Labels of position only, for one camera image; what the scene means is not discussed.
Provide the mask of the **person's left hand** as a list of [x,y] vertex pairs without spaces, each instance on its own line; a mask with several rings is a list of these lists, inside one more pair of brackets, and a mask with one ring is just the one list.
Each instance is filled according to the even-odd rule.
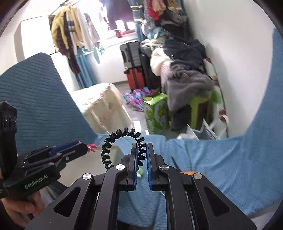
[[21,227],[25,227],[27,224],[22,214],[32,214],[36,217],[46,207],[39,191],[32,194],[31,202],[13,200],[8,197],[1,199],[1,201],[10,218]]

